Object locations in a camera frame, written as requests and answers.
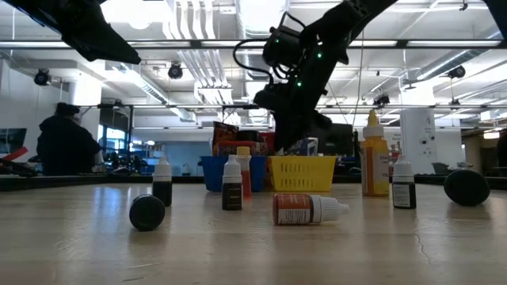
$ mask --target yellow squeeze bottle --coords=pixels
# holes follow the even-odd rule
[[[375,110],[370,110],[368,126],[363,129],[365,140],[361,143],[361,182],[363,196],[389,196],[389,148],[383,139],[383,127]]]

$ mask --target black sphere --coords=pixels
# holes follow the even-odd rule
[[[444,190],[449,199],[466,207],[475,207],[490,195],[486,179],[472,170],[458,170],[449,174],[444,182]]]
[[[164,203],[152,195],[145,194],[138,196],[130,207],[130,222],[140,231],[156,229],[160,226],[165,216],[166,208],[164,207]]]

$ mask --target blue container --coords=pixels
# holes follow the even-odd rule
[[[201,157],[203,162],[204,181],[206,189],[211,192],[222,191],[223,166],[227,157]],[[264,188],[264,177],[266,175],[267,157],[254,156],[250,160],[250,180],[252,181],[252,192],[260,192]]]

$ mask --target white pillar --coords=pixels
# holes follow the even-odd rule
[[[79,80],[70,84],[69,94],[73,105],[98,105],[101,103],[102,84],[96,78],[82,75]],[[81,118],[81,126],[88,130],[94,139],[97,139],[100,115],[101,110],[92,108]]]
[[[404,105],[434,105],[433,88],[424,82],[400,93]],[[434,174],[436,157],[435,112],[431,108],[401,111],[402,149],[415,174]]]

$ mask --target ceiling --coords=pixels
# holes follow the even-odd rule
[[[254,0],[239,0],[245,2],[254,2]],[[255,0],[259,3],[275,3],[276,1]],[[481,39],[485,31],[494,29],[494,20],[483,1],[467,0],[470,8],[466,11],[459,11],[463,4],[462,0],[399,0],[388,11],[378,16],[364,30],[365,39]],[[193,31],[193,3],[187,2],[189,6],[189,27],[191,35],[196,38]],[[303,23],[310,24],[312,21],[319,19],[328,9],[338,4],[338,1],[323,0],[292,0],[289,5],[289,12],[299,18]],[[163,23],[157,22],[157,19],[165,18],[166,1],[145,1],[141,4],[149,12],[151,20],[154,22],[145,29],[135,29],[120,19],[122,13],[129,15],[142,14],[138,11],[132,11],[134,8],[115,9],[115,20],[112,21],[112,27],[126,40],[156,39],[167,40],[166,34],[163,32]],[[240,32],[238,23],[238,13],[232,0],[216,0],[213,5],[213,29],[218,39],[239,39]],[[200,2],[201,29],[204,33],[205,19],[204,3]],[[254,13],[253,17],[265,19],[265,9],[252,9],[248,13]],[[177,28],[181,31],[181,2],[177,1]],[[293,29],[300,29],[294,22],[287,22],[287,25]],[[16,12],[5,4],[0,3],[0,39],[2,40],[58,40],[59,35],[48,28],[44,28],[36,24],[24,14]],[[378,87],[383,83],[382,91],[388,93],[391,103],[398,103],[398,95],[400,86],[397,78],[404,74],[405,70],[418,70],[423,68],[440,57],[451,52],[450,50],[349,50],[350,64],[343,66],[337,65],[337,68],[327,86],[329,95],[323,97],[319,104],[335,104],[339,102],[345,105],[354,105],[358,102],[362,103],[364,99],[371,104],[373,97],[379,94],[380,89],[376,89],[373,93],[368,91]],[[194,88],[196,80],[186,69],[185,61],[180,58],[175,50],[142,50],[139,51],[142,61],[140,73],[148,78],[155,87],[164,93],[173,103],[194,105],[202,104],[194,96]],[[28,71],[35,70],[37,66],[33,63],[43,64],[47,61],[74,61],[78,63],[76,67],[62,68],[62,72],[58,73],[64,81],[77,80],[76,70],[79,68],[88,69],[94,74],[98,74],[105,84],[102,90],[103,97],[113,97],[121,99],[127,104],[146,104],[153,102],[147,98],[147,95],[136,85],[125,81],[117,81],[112,76],[114,70],[108,68],[108,65],[116,63],[104,63],[96,61],[88,63],[75,51],[21,51],[13,52],[13,58],[16,64]],[[464,63],[467,70],[467,76],[463,79],[455,81],[453,88],[450,88],[450,81],[447,78],[434,78],[429,84],[433,87],[435,100],[437,103],[447,104],[452,93],[455,96],[460,94],[474,92],[484,89],[494,83],[504,80],[503,74],[507,72],[507,51],[494,50],[488,51],[479,57]],[[224,74],[227,77],[227,83],[231,85],[231,96],[235,103],[245,103],[254,95],[248,93],[246,85],[253,83],[250,78],[246,77],[232,59],[231,50],[220,50],[219,60],[223,65]],[[184,62],[184,77],[179,80],[170,80],[167,71],[171,62]],[[255,88],[260,89],[262,82],[255,82]],[[505,88],[497,88],[492,92],[486,92],[480,96],[473,97],[466,104],[484,104],[492,100],[498,100],[505,97]],[[137,112],[140,116],[173,116],[174,114],[166,110],[140,110]],[[247,112],[238,111],[240,116],[247,116]],[[210,115],[209,111],[198,112],[197,115]]]

